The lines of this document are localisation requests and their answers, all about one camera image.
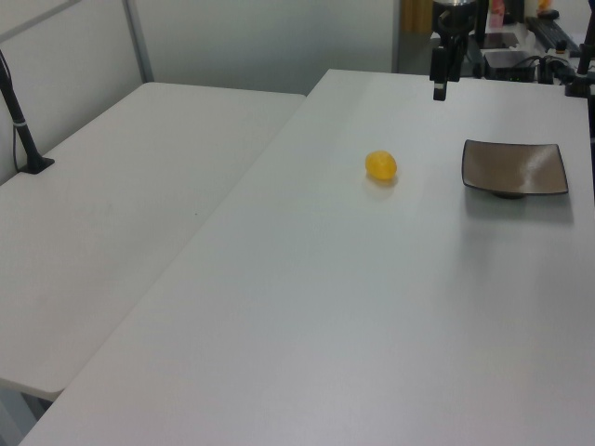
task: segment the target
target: lemon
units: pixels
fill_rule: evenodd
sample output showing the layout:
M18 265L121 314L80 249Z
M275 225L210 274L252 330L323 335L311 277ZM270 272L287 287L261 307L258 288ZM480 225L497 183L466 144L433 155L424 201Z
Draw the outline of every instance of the lemon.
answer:
M373 151L365 157L365 170L372 177L386 181L397 173L397 163L387 151Z

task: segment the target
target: black cable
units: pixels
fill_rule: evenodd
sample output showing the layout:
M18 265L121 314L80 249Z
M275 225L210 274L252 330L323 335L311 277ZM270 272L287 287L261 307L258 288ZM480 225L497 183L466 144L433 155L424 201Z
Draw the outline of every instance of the black cable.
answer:
M512 66L511 66L511 68L517 68L517 67L519 67L520 65L524 64L525 62L531 62L529 65L527 65L527 66L525 67L525 68L529 68L531 65L533 65L533 64L536 62L536 60L540 60L540 59L541 59L541 58L540 58L539 56L531 56L531 57L529 57L529 58L527 58L527 59L523 59L523 60L521 60L521 61L520 61L520 62L518 62L518 63L515 63L514 65L512 65Z
M12 87L12 74L10 72L10 69L8 68L7 60L4 59L4 54L2 53L1 49L0 61L2 62L2 68L7 72L8 82ZM17 173L20 172L19 165L17 164L17 127L14 125L14 123L12 123L12 162L15 165L15 170L17 171Z
M17 127L12 125L12 162L15 164L15 170L20 172L19 165L17 164Z
M6 70L8 74L8 81L10 82L10 86L12 86L12 74L10 74L10 69L8 68L7 60L4 59L4 54L0 49L0 61L2 61L3 68Z

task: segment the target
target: white table surface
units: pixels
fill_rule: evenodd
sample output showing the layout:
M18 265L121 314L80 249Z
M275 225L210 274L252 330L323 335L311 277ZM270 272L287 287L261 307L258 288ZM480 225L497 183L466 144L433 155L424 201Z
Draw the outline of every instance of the white table surface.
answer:
M586 102L432 88L329 72L22 445L591 446ZM466 138L560 144L570 195L466 189Z
M303 99L147 84L0 187L0 386L55 399Z

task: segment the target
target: plate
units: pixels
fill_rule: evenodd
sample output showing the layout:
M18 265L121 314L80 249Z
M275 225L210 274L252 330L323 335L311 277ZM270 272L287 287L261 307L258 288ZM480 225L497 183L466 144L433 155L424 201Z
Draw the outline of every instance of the plate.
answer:
M467 140L463 183L503 198L568 193L557 144L500 144Z

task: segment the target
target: orange object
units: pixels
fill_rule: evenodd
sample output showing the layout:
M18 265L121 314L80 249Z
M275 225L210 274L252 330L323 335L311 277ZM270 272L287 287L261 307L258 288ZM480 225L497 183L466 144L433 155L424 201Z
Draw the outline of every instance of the orange object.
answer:
M539 0L539 4L537 5L537 11L547 11L551 9L551 0Z
M397 173L397 163L387 151L373 151L365 157L365 170L370 176L387 181Z

